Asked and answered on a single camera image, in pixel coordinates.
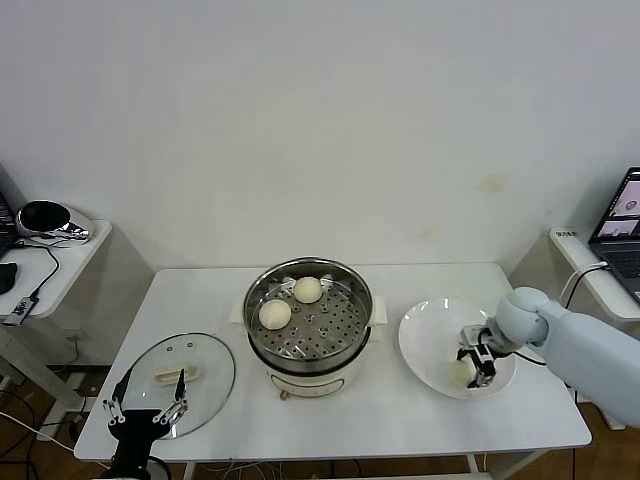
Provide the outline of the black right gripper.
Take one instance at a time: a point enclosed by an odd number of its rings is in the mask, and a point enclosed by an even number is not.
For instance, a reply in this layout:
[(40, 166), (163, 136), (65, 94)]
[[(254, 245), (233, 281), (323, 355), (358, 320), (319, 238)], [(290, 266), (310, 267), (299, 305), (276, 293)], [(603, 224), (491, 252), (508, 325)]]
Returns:
[[(459, 333), (456, 360), (461, 361), (465, 356), (475, 352), (477, 346), (486, 348), (493, 353), (502, 352), (501, 338), (494, 334), (489, 327), (480, 327), (479, 324), (468, 325), (463, 327)], [(486, 388), (491, 385), (493, 380), (493, 376), (478, 374), (469, 382), (467, 388)]]

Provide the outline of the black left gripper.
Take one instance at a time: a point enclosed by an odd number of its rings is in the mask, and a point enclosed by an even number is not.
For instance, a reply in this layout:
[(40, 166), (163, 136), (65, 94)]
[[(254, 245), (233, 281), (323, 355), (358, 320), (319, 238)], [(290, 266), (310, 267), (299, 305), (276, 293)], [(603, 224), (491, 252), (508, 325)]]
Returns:
[(111, 397), (102, 401), (109, 416), (111, 435), (117, 440), (114, 465), (145, 465), (155, 441), (167, 435), (169, 424), (177, 423), (188, 410), (185, 370), (181, 369), (176, 383), (174, 400), (162, 412), (158, 409), (131, 409), (123, 413), (122, 404), (131, 371), (116, 383)]

